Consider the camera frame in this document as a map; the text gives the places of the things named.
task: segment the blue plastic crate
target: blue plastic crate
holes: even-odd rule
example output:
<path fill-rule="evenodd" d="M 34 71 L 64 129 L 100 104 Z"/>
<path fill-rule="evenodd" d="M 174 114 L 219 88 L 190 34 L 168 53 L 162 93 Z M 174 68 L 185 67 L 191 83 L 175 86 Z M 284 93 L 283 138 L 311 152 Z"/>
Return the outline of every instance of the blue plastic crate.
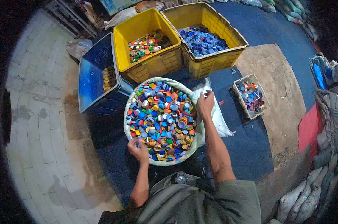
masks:
<path fill-rule="evenodd" d="M 103 70 L 114 66 L 117 83 L 103 91 Z M 113 33 L 100 39 L 79 62 L 78 102 L 81 113 L 116 114 L 124 110 L 133 86 L 122 79 L 117 69 Z"/>

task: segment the crate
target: crate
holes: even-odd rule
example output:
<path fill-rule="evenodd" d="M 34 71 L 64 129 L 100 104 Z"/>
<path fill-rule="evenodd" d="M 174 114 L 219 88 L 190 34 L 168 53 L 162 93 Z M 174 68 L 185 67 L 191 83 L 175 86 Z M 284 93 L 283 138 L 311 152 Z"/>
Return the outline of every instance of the crate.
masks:
<path fill-rule="evenodd" d="M 242 51 L 248 46 L 247 41 L 237 29 L 205 2 L 172 7 L 165 9 L 161 14 L 181 39 L 184 63 L 188 65 L 189 73 L 193 78 L 202 78 L 216 70 L 233 67 Z M 206 26 L 210 32 L 216 33 L 224 39 L 230 49 L 202 57 L 194 57 L 178 30 L 200 23 Z"/>
<path fill-rule="evenodd" d="M 166 8 L 179 5 L 179 0 L 160 0 L 160 2 L 164 3 Z"/>
<path fill-rule="evenodd" d="M 197 3 L 198 0 L 180 0 L 183 4 Z"/>
<path fill-rule="evenodd" d="M 162 29 L 172 46 L 131 64 L 128 43 L 156 29 Z M 138 13 L 114 27 L 114 49 L 118 70 L 137 83 L 179 70 L 183 65 L 180 47 L 180 38 L 155 8 Z"/>
<path fill-rule="evenodd" d="M 240 94 L 240 92 L 239 92 L 239 90 L 238 90 L 238 88 L 236 86 L 236 85 L 241 84 L 241 81 L 247 82 L 249 80 L 251 80 L 255 85 L 257 85 L 258 87 L 260 87 L 260 90 L 262 92 L 262 99 L 263 99 L 263 101 L 265 101 L 265 106 L 269 108 L 270 107 L 270 103 L 269 103 L 269 100 L 266 98 L 265 91 L 262 88 L 262 86 L 260 85 L 260 82 L 257 80 L 255 74 L 246 75 L 246 77 L 243 77 L 243 78 L 240 78 L 240 79 L 234 81 L 234 85 L 233 85 L 232 88 L 234 89 L 234 92 L 238 95 L 238 100 L 239 100 L 241 106 L 243 107 L 243 110 L 246 112 L 247 118 L 249 118 L 250 120 L 253 120 L 256 117 L 262 115 L 265 112 L 265 110 L 261 110 L 260 113 L 257 113 L 257 114 L 255 114 L 255 115 L 253 115 L 251 117 L 250 114 L 248 113 L 248 109 L 247 109 L 247 106 L 245 105 L 245 101 L 243 100 L 243 98 L 242 98 L 242 96 L 241 96 L 241 94 Z"/>
<path fill-rule="evenodd" d="M 114 66 L 117 83 L 103 90 L 103 70 Z M 113 33 L 100 39 L 79 62 L 78 103 L 81 113 L 116 114 L 124 110 L 133 87 L 122 79 L 117 70 L 113 48 Z"/>

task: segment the person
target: person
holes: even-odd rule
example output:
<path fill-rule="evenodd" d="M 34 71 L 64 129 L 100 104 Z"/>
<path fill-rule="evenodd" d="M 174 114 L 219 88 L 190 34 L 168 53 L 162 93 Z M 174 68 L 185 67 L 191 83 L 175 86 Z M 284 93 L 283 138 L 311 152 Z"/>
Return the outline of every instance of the person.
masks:
<path fill-rule="evenodd" d="M 100 224 L 261 223 L 255 183 L 236 180 L 229 152 L 211 118 L 214 92 L 207 92 L 205 96 L 201 93 L 197 108 L 205 126 L 207 155 L 216 191 L 213 194 L 206 192 L 197 184 L 199 177 L 184 173 L 171 175 L 149 191 L 148 150 L 139 139 L 131 139 L 128 150 L 139 160 L 140 168 L 130 196 L 129 208 L 116 213 L 104 212 Z"/>

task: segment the tiled floor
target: tiled floor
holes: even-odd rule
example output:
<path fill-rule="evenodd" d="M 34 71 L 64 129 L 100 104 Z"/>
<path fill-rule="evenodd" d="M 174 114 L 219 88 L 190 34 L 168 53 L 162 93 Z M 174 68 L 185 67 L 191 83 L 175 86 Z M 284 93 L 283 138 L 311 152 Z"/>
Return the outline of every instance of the tiled floor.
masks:
<path fill-rule="evenodd" d="M 6 87 L 12 129 L 8 164 L 38 223 L 98 223 L 122 205 L 99 164 L 86 117 L 78 110 L 78 65 L 71 36 L 37 12 L 14 51 Z"/>

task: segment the red mat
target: red mat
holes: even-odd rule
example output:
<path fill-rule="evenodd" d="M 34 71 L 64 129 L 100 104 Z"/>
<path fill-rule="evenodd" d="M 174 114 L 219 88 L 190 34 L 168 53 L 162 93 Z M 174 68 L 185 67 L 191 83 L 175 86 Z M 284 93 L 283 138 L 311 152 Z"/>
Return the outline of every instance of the red mat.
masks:
<path fill-rule="evenodd" d="M 302 118 L 298 125 L 298 152 L 302 152 L 311 143 L 311 161 L 318 154 L 317 135 L 322 131 L 322 119 L 317 103 Z"/>

